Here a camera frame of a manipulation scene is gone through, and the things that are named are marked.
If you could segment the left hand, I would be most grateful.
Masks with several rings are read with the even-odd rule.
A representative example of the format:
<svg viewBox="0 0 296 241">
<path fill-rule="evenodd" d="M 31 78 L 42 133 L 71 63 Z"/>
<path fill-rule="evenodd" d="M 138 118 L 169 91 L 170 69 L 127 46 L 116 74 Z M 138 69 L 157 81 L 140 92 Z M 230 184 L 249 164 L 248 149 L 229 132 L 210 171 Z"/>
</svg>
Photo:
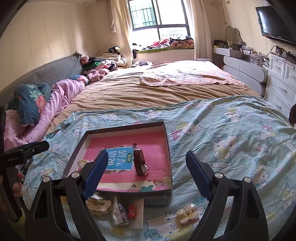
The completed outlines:
<svg viewBox="0 0 296 241">
<path fill-rule="evenodd" d="M 17 182 L 13 184 L 13 194 L 14 197 L 22 197 L 22 184 L 23 174 L 21 172 L 17 173 Z"/>
</svg>

